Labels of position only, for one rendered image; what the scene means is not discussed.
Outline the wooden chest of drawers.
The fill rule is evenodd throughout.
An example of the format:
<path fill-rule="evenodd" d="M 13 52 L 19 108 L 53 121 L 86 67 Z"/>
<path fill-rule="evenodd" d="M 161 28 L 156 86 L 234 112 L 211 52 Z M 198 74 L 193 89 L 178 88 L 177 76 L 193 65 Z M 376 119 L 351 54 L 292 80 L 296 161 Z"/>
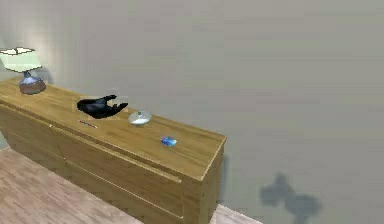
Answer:
<path fill-rule="evenodd" d="M 143 224 L 210 223 L 224 135 L 159 116 L 137 127 L 130 109 L 93 119 L 77 110 L 78 93 L 49 85 L 24 95 L 18 83 L 0 81 L 0 132 L 13 150 Z M 176 145 L 162 144 L 166 136 Z"/>

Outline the white shade table lamp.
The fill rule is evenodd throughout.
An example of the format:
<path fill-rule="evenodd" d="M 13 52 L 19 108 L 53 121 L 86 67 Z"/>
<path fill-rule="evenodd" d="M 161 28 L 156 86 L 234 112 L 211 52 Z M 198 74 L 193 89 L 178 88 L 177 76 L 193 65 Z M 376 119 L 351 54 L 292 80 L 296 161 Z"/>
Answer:
<path fill-rule="evenodd" d="M 18 84 L 22 94 L 39 94 L 46 89 L 45 82 L 40 77 L 31 74 L 32 70 L 42 67 L 34 49 L 15 47 L 0 50 L 0 61 L 7 70 L 23 74 L 23 78 Z"/>

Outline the small blue card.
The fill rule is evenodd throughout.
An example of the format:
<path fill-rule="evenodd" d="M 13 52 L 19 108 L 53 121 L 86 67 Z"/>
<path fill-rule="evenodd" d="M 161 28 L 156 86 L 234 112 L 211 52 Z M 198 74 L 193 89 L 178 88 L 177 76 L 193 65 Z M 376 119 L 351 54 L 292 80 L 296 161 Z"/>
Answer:
<path fill-rule="evenodd" d="M 161 140 L 161 143 L 164 144 L 165 146 L 173 147 L 176 145 L 177 140 L 170 136 L 166 136 Z"/>

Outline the thin dark pen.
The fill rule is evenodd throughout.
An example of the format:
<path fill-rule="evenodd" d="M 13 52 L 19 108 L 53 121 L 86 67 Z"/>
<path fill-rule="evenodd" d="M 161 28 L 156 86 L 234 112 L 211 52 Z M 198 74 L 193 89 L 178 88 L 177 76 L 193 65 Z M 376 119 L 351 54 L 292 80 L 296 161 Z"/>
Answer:
<path fill-rule="evenodd" d="M 86 121 L 83 121 L 83 120 L 78 120 L 78 122 L 80 122 L 80 123 L 82 123 L 84 125 L 87 125 L 89 127 L 92 127 L 92 128 L 96 128 L 96 129 L 98 128 L 96 125 L 90 124 L 90 123 L 88 123 Z"/>

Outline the black curved vase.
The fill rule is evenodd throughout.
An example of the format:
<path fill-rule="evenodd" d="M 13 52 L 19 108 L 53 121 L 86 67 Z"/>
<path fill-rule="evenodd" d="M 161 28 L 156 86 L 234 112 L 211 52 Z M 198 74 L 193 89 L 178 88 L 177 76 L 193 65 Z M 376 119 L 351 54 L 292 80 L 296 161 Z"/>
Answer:
<path fill-rule="evenodd" d="M 95 119 L 114 116 L 128 106 L 127 103 L 109 106 L 108 101 L 116 99 L 116 95 L 108 95 L 97 99 L 82 99 L 77 102 L 77 109 Z"/>

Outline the silver round dish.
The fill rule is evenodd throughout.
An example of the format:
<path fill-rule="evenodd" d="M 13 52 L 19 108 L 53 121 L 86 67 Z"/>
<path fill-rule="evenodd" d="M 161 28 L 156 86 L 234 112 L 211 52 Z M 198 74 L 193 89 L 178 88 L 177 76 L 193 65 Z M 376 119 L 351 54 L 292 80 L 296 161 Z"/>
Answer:
<path fill-rule="evenodd" d="M 128 120 L 132 125 L 140 126 L 149 123 L 152 119 L 152 114 L 146 111 L 137 111 L 132 113 Z"/>

